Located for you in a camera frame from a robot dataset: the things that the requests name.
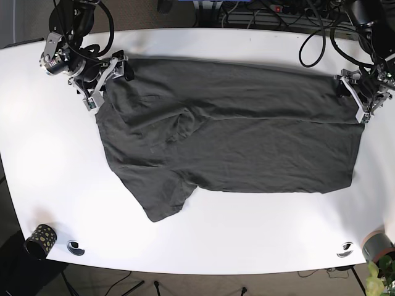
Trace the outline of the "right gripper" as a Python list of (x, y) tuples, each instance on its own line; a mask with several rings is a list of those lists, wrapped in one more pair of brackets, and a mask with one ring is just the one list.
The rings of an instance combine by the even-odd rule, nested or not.
[(134, 70), (125, 54), (113, 54), (88, 66), (83, 64), (81, 70), (70, 76), (68, 84), (82, 96), (82, 102), (90, 112), (103, 105), (106, 83), (118, 78), (124, 78), (126, 81), (135, 79)]

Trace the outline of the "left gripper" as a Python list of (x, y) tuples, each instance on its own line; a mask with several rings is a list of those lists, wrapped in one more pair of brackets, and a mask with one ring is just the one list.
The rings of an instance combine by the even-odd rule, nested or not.
[(355, 119), (358, 123), (368, 123), (376, 109), (393, 97), (393, 74), (382, 69), (342, 69), (335, 80), (338, 81), (336, 95), (352, 97), (357, 104)]

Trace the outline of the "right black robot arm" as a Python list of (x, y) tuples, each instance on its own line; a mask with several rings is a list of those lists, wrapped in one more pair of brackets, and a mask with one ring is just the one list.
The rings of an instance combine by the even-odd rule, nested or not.
[[(102, 93), (107, 81), (124, 78), (134, 79), (123, 50), (104, 56), (114, 42), (114, 19), (102, 1), (54, 1), (49, 18), (49, 34), (39, 64), (51, 76), (63, 73), (68, 84), (83, 97), (85, 107), (91, 111), (104, 103)], [(109, 21), (109, 40), (101, 49), (98, 44), (82, 46), (94, 25), (95, 8), (100, 7)]]

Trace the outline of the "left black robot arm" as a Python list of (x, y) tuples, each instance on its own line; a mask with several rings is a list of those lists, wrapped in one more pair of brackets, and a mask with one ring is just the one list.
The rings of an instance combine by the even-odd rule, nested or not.
[(394, 91), (394, 30), (388, 23), (380, 1), (343, 1), (351, 24), (359, 36), (359, 45), (372, 63), (359, 62), (344, 53), (335, 41), (335, 27), (330, 30), (333, 48), (346, 60), (359, 67), (356, 71), (341, 70), (340, 96), (352, 96), (358, 106), (355, 115), (359, 123), (367, 123)]

